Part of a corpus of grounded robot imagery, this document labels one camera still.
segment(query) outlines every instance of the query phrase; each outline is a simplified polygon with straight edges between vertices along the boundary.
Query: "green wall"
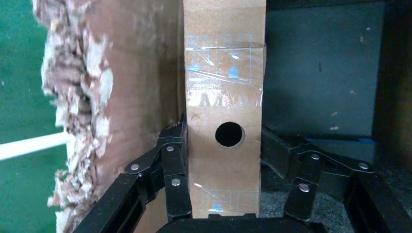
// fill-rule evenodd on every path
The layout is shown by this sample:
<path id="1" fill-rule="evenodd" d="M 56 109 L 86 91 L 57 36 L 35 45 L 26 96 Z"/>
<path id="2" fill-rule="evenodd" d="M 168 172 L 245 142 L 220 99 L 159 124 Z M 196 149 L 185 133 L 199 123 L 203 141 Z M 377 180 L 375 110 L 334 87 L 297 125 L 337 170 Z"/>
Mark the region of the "green wall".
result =
<path id="1" fill-rule="evenodd" d="M 41 91 L 46 30 L 30 0 L 0 0 L 0 144 L 61 132 L 55 108 Z M 65 167 L 66 148 L 56 147 L 0 161 L 0 232 L 55 232 L 57 208 L 48 208 L 54 172 Z"/>

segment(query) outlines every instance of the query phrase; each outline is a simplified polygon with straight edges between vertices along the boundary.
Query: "dark gray panel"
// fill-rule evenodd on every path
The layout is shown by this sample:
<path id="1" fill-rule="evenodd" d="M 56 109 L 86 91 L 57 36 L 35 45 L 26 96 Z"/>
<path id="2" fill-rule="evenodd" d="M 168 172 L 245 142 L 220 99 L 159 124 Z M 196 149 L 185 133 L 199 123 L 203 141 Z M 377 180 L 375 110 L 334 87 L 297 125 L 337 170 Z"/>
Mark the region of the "dark gray panel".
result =
<path id="1" fill-rule="evenodd" d="M 383 2 L 269 11 L 263 124 L 370 137 L 383 15 Z"/>

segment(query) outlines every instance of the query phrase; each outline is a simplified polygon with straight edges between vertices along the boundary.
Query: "circular hole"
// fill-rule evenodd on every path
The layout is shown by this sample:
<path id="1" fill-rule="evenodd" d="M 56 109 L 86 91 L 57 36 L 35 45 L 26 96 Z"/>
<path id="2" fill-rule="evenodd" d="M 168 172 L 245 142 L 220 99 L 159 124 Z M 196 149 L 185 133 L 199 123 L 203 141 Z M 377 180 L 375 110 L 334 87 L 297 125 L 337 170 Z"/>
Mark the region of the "circular hole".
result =
<path id="1" fill-rule="evenodd" d="M 244 130 L 235 122 L 226 122 L 218 127 L 215 137 L 220 145 L 234 147 L 244 139 Z"/>

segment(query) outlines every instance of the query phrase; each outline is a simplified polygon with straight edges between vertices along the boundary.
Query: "white rod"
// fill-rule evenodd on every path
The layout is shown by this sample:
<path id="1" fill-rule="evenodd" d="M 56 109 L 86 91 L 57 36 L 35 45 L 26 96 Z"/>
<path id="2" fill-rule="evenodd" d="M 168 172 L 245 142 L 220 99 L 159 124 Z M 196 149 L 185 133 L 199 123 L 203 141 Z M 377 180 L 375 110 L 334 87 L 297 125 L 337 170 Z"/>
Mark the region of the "white rod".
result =
<path id="1" fill-rule="evenodd" d="M 10 142 L 0 145 L 0 161 L 10 159 L 20 155 L 44 150 L 60 145 L 69 141 L 69 135 L 66 132 L 51 134 L 42 137 L 35 137 L 17 142 Z"/>

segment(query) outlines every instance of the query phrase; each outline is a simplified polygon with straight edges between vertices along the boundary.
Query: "cardboard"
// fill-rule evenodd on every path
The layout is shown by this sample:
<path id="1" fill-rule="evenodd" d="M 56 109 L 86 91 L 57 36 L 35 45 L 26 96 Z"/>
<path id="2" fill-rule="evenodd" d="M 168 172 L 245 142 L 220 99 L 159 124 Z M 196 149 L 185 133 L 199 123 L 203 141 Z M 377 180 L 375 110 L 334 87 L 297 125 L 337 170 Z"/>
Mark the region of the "cardboard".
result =
<path id="1" fill-rule="evenodd" d="M 96 36 L 107 35 L 113 47 L 106 57 L 114 83 L 106 114 L 111 142 L 98 162 L 97 180 L 108 188 L 123 168 L 152 149 L 160 131 L 178 122 L 178 0 L 101 1 L 89 20 Z M 166 197 L 161 190 L 135 232 L 154 233 L 167 223 Z"/>
<path id="2" fill-rule="evenodd" d="M 259 213 L 266 0 L 184 0 L 193 217 Z M 241 126 L 223 138 L 226 122 Z"/>
<path id="3" fill-rule="evenodd" d="M 124 167 L 178 122 L 179 7 L 180 0 L 33 0 L 49 30 L 42 88 L 56 97 L 56 125 L 71 136 L 67 171 L 57 171 L 48 200 L 62 208 L 57 232 L 72 232 Z M 166 223 L 161 190 L 136 231 Z"/>

